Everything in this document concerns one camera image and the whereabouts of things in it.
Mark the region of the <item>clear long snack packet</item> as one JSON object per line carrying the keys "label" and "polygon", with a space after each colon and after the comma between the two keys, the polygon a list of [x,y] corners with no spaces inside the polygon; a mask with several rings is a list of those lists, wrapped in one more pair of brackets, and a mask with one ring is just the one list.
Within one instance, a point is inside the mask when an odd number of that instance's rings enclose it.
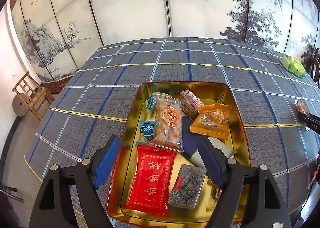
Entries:
{"label": "clear long snack packet", "polygon": [[305,104],[301,103],[298,100],[295,100],[294,104],[295,104],[296,111],[298,113],[298,117],[300,119],[304,119],[310,116],[309,110]]}

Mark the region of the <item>navy blue cracker pack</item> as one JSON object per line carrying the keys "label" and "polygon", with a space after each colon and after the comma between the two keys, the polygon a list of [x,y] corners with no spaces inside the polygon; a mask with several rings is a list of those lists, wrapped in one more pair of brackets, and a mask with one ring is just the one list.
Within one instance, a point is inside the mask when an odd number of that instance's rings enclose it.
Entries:
{"label": "navy blue cracker pack", "polygon": [[[200,137],[200,135],[190,132],[190,127],[192,123],[193,121],[191,121],[188,117],[182,117],[182,145],[184,150],[183,155],[187,157],[196,166],[205,168],[205,165],[201,159],[197,146],[197,139]],[[229,148],[219,139],[214,137],[209,137],[208,139],[215,148],[218,148],[221,151],[223,151],[224,155],[227,158],[231,157],[233,154],[236,153],[236,150]]]}

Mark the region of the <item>dark sesame snack bar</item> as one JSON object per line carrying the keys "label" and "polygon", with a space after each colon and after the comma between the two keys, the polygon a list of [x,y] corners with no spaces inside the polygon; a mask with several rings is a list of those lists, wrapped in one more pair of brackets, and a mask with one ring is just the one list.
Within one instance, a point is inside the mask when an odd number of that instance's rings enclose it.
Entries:
{"label": "dark sesame snack bar", "polygon": [[169,195],[168,204],[180,208],[195,208],[205,175],[204,168],[182,164]]}

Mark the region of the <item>red snack packet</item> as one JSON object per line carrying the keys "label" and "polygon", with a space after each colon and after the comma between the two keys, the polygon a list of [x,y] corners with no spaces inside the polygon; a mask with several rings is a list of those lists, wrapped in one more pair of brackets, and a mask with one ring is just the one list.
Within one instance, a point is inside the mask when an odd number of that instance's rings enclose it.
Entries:
{"label": "red snack packet", "polygon": [[137,170],[125,208],[156,216],[169,215],[169,184],[176,153],[148,145],[137,147]]}

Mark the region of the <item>orange snack packet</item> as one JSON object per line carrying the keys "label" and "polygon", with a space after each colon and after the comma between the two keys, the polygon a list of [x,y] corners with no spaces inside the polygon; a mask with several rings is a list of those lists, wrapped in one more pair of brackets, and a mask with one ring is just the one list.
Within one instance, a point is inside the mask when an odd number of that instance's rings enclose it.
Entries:
{"label": "orange snack packet", "polygon": [[197,109],[198,116],[190,126],[190,132],[227,140],[229,130],[227,126],[223,125],[223,122],[228,120],[233,108],[233,106],[220,103],[200,106]]}

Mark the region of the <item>clear fried twist packet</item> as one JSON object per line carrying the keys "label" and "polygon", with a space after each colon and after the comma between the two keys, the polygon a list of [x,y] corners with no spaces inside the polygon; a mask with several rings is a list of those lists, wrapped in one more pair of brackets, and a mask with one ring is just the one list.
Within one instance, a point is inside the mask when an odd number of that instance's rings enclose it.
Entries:
{"label": "clear fried twist packet", "polygon": [[155,126],[149,145],[183,153],[181,101],[165,93],[154,93]]}

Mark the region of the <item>red white snack box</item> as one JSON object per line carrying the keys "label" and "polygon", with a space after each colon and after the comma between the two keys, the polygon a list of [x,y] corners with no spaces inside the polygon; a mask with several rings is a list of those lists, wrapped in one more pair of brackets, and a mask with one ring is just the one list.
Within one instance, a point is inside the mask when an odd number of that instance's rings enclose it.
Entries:
{"label": "red white snack box", "polygon": [[204,103],[194,95],[190,90],[180,92],[181,110],[191,120],[195,120],[198,116],[197,109],[204,106]]}

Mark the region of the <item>teal blue snack packet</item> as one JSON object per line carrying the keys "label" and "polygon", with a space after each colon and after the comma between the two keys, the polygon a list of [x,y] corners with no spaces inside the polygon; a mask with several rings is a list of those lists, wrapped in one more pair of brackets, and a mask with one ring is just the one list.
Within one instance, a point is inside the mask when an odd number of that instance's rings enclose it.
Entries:
{"label": "teal blue snack packet", "polygon": [[155,97],[154,97],[154,94],[152,94],[148,99],[146,109],[152,110],[153,108],[155,108],[155,106],[156,106],[155,105]]}

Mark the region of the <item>dark wooden chair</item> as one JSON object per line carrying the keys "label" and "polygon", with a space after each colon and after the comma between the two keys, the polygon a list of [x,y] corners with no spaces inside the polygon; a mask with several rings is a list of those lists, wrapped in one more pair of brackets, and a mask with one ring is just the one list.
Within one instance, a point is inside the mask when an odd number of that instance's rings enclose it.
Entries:
{"label": "dark wooden chair", "polygon": [[315,84],[319,87],[319,48],[317,48],[315,53],[308,58],[305,69]]}

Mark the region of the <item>green tissue pack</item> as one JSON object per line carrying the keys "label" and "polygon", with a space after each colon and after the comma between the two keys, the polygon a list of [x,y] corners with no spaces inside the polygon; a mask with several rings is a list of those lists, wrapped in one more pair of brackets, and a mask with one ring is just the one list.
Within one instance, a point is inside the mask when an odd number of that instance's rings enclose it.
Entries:
{"label": "green tissue pack", "polygon": [[305,77],[305,68],[298,59],[283,54],[281,58],[281,64],[288,72],[292,73],[293,75],[299,78]]}

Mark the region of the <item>blue grey plaid tablecloth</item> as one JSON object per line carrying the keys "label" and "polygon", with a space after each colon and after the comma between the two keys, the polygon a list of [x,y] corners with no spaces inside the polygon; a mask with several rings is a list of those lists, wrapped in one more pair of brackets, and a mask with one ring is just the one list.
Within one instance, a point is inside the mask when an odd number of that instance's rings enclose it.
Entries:
{"label": "blue grey plaid tablecloth", "polygon": [[246,140],[231,135],[238,159],[271,169],[290,214],[305,208],[319,135],[298,121],[294,102],[319,114],[319,88],[310,76],[284,69],[282,54],[248,43],[213,38],[154,38],[99,48],[66,83],[43,117],[25,162],[43,179],[52,164],[73,166],[121,134],[143,83],[143,103],[156,82],[222,83],[196,92],[204,103],[239,108]]}

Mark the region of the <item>round stone millstone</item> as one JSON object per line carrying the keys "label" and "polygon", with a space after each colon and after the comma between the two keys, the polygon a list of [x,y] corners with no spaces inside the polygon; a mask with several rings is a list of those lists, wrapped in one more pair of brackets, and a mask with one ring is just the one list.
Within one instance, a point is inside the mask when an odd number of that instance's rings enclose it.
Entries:
{"label": "round stone millstone", "polygon": [[29,108],[24,104],[24,100],[27,101],[27,96],[23,93],[19,93],[19,96],[16,94],[12,101],[12,108],[14,113],[19,117],[24,117],[28,111]]}

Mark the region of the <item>light blue candy packet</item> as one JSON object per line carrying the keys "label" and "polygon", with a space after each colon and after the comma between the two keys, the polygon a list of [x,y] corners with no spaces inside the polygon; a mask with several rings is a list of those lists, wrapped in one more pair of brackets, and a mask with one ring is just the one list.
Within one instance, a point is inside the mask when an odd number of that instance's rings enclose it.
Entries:
{"label": "light blue candy packet", "polygon": [[153,139],[153,129],[155,122],[153,120],[140,120],[140,140],[148,142]]}

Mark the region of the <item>small bamboo chair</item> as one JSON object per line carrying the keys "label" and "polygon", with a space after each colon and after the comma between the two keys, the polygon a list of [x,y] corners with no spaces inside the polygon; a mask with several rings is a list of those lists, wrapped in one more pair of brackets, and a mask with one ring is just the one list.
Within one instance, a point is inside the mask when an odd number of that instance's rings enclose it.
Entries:
{"label": "small bamboo chair", "polygon": [[22,103],[40,121],[43,119],[43,116],[39,114],[41,106],[45,101],[52,104],[55,100],[51,92],[47,88],[41,87],[36,80],[33,79],[29,71],[18,80],[12,92],[16,93]]}

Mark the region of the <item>painted folding screen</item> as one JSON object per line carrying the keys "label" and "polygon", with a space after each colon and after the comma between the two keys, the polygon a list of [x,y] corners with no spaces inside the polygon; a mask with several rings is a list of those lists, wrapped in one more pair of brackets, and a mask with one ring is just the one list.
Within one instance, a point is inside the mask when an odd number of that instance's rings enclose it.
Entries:
{"label": "painted folding screen", "polygon": [[141,38],[227,38],[303,61],[319,47],[313,0],[10,0],[9,6],[43,82],[74,74],[99,47]]}

